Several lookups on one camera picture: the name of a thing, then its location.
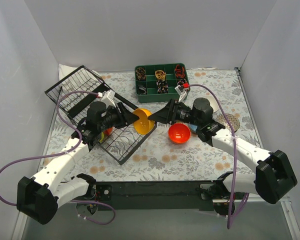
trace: white wall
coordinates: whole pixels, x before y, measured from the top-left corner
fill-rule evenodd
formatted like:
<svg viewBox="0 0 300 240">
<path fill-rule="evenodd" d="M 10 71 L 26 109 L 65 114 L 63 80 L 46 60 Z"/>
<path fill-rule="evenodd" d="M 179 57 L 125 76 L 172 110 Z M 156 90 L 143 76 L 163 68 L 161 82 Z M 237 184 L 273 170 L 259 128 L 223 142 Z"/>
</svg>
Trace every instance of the white wall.
<svg viewBox="0 0 300 240">
<path fill-rule="evenodd" d="M 276 0 L 25 0 L 56 60 L 98 71 L 244 62 Z"/>
<path fill-rule="evenodd" d="M 288 154 L 300 227 L 300 0 L 278 0 L 243 66 L 242 80 L 262 142 Z"/>
<path fill-rule="evenodd" d="M 0 168 L 41 155 L 54 104 L 44 90 L 58 79 L 58 64 L 23 0 L 0 0 Z M 0 176 L 0 193 L 16 202 L 17 183 L 38 161 L 13 165 Z M 18 211 L 0 201 L 0 240 L 10 239 Z"/>
</svg>

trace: green organizer box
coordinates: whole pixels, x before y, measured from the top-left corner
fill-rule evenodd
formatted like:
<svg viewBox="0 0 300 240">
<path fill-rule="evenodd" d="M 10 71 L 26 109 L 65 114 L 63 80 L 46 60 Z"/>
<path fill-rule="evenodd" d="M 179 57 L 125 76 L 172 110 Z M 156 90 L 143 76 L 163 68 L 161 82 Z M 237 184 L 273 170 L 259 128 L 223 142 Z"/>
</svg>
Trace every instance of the green organizer box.
<svg viewBox="0 0 300 240">
<path fill-rule="evenodd" d="M 179 94 L 175 90 L 179 79 L 176 77 L 175 68 L 177 65 L 184 67 L 184 78 L 189 83 L 186 66 L 183 63 L 157 64 L 157 65 L 139 65 L 134 68 L 135 93 L 140 103 L 168 102 L 170 99 L 179 99 Z M 137 68 L 145 69 L 145 80 L 137 81 Z M 162 70 L 166 73 L 166 81 L 168 84 L 168 93 L 158 93 L 157 80 L 155 71 Z M 141 95 L 138 85 L 146 88 L 146 94 Z"/>
</svg>

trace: floral tablecloth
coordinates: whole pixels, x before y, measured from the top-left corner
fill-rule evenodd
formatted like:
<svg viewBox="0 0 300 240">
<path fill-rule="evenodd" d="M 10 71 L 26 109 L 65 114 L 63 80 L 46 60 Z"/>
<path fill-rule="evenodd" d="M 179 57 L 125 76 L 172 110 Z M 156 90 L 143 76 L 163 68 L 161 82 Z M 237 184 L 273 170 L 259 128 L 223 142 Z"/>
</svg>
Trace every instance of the floral tablecloth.
<svg viewBox="0 0 300 240">
<path fill-rule="evenodd" d="M 188 70 L 189 82 L 206 85 L 218 97 L 226 113 L 238 117 L 238 136 L 251 144 L 259 145 L 247 103 L 237 74 L 234 70 Z M 139 103 L 135 94 L 134 73 L 101 73 L 102 78 L 120 95 L 152 113 L 165 106 L 166 102 Z M 192 106 L 194 99 L 209 95 L 203 88 L 192 87 L 185 104 Z M 221 114 L 218 110 L 213 115 Z M 186 144 L 173 144 L 168 137 L 169 125 L 158 123 L 157 129 L 123 165 L 119 165 L 101 148 L 96 147 L 82 158 L 66 175 L 65 180 L 79 173 L 93 176 L 97 181 L 180 181 L 215 180 L 233 169 L 233 157 L 211 147 L 192 135 Z M 73 130 L 57 117 L 48 145 L 48 154 L 57 153 L 65 146 Z M 51 159 L 45 158 L 40 168 Z M 243 163 L 237 171 L 252 173 Z"/>
</svg>

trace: gray floor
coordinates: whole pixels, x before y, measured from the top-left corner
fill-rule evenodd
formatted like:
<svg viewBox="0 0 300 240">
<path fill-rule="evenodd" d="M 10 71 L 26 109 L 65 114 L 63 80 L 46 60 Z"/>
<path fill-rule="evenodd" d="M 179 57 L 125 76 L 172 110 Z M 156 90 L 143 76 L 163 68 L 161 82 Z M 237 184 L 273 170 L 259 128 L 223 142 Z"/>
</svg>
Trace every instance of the gray floor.
<svg viewBox="0 0 300 240">
<path fill-rule="evenodd" d="M 204 239 L 292 239 L 280 203 L 248 202 L 230 230 L 223 217 L 194 209 L 119 210 L 113 223 L 100 226 L 77 217 L 74 203 L 62 206 L 46 225 L 28 218 L 24 240 L 204 240 Z M 112 212 L 96 212 L 107 220 Z"/>
</svg>

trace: dish rack tray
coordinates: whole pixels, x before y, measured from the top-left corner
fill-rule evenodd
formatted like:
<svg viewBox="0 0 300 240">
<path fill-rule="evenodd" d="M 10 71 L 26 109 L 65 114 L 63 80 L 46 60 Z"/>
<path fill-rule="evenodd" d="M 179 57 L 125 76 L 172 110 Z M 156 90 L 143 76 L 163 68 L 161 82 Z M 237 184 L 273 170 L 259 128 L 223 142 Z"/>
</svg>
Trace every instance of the dish rack tray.
<svg viewBox="0 0 300 240">
<path fill-rule="evenodd" d="M 73 91 L 104 93 L 110 89 L 111 87 L 105 83 L 101 76 L 82 65 L 47 89 L 44 93 L 57 104 L 58 99 Z M 138 108 L 118 93 L 115 93 L 113 100 L 116 104 L 123 102 L 125 107 L 131 112 Z M 70 121 L 77 126 L 79 121 L 86 117 L 89 105 L 96 101 L 100 101 L 100 99 L 96 98 L 95 95 L 74 93 L 61 102 L 60 108 Z M 157 123 L 155 123 L 154 128 L 147 135 L 137 133 L 133 125 L 121 129 L 113 128 L 111 134 L 105 136 L 103 141 L 98 145 L 122 165 L 156 128 Z"/>
</svg>

